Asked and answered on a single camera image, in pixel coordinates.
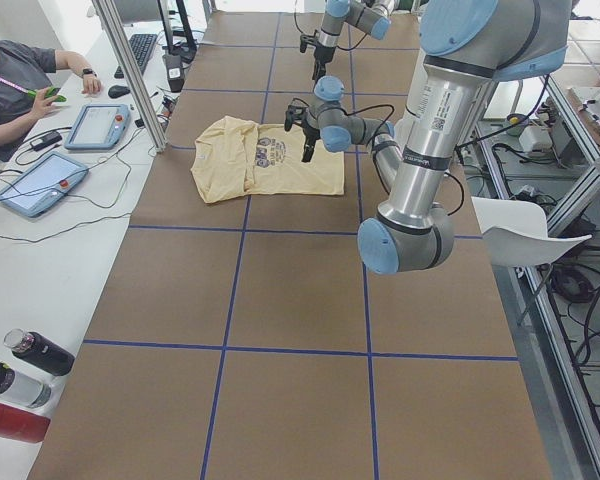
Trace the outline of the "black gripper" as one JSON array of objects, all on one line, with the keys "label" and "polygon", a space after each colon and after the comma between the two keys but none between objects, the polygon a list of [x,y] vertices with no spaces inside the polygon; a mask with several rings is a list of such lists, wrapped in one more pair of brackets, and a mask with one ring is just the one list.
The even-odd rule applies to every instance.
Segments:
[{"label": "black gripper", "polygon": [[301,161],[309,163],[313,158],[315,144],[320,139],[320,130],[312,126],[307,119],[302,121],[302,130],[305,135],[305,144]]},{"label": "black gripper", "polygon": [[323,63],[330,63],[334,57],[334,48],[325,46],[317,43],[314,48],[314,67],[313,67],[313,80],[319,80],[325,75],[325,65]]}]

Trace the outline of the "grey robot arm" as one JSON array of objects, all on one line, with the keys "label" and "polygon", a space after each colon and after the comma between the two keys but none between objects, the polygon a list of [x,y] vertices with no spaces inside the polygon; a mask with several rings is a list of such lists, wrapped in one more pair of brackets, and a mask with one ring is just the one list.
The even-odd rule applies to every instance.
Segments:
[{"label": "grey robot arm", "polygon": [[568,1],[431,1],[419,29],[425,81],[412,87],[412,126],[347,113],[343,83],[326,73],[339,36],[351,25],[375,39],[390,27],[392,1],[330,1],[321,27],[303,36],[313,46],[310,103],[289,106],[287,126],[305,136],[303,157],[317,143],[329,152],[363,145],[390,188],[357,233],[360,257],[378,274],[426,270],[443,263],[454,243],[452,222],[436,201],[478,90],[554,72],[564,62],[572,5]]},{"label": "grey robot arm", "polygon": [[333,60],[345,24],[382,40],[391,25],[391,14],[398,6],[399,1],[395,0],[328,0],[320,27],[312,35],[303,34],[300,39],[302,53],[309,45],[314,47],[312,80],[317,82],[326,75],[326,66]]}]

